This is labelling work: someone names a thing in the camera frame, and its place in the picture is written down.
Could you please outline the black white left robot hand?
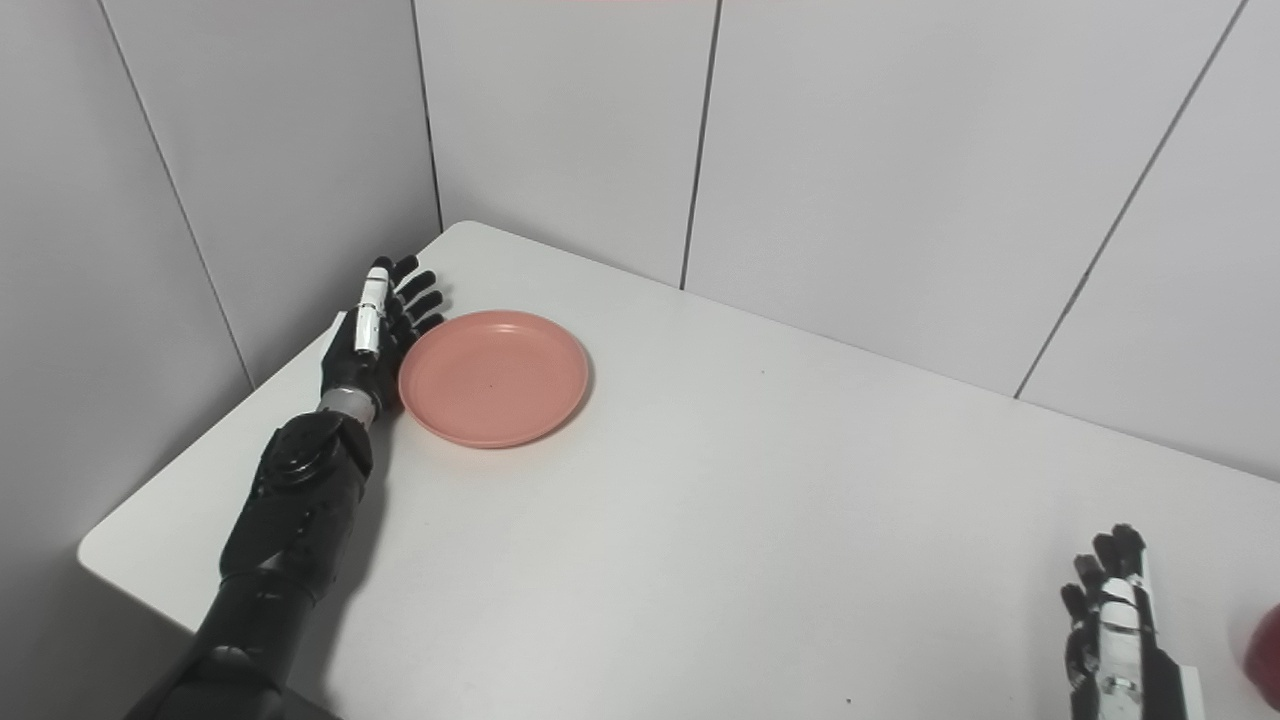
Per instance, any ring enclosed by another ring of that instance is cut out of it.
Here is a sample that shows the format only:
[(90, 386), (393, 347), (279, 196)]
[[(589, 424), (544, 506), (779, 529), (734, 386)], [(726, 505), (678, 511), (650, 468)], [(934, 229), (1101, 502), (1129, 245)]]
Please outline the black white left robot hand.
[(351, 389), (370, 398), (375, 416), (397, 411), (402, 364), (444, 322), (443, 304), (436, 273), (417, 256), (375, 260), (323, 356), (321, 395)]

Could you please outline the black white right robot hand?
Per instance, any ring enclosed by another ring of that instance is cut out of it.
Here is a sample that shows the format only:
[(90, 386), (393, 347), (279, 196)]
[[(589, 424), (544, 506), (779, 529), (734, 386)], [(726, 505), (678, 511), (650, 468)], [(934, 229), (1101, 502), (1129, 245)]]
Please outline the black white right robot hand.
[(1064, 665), (1073, 719), (1202, 719), (1196, 667), (1158, 643), (1143, 536), (1129, 524), (1098, 533), (1060, 591), (1070, 618)]

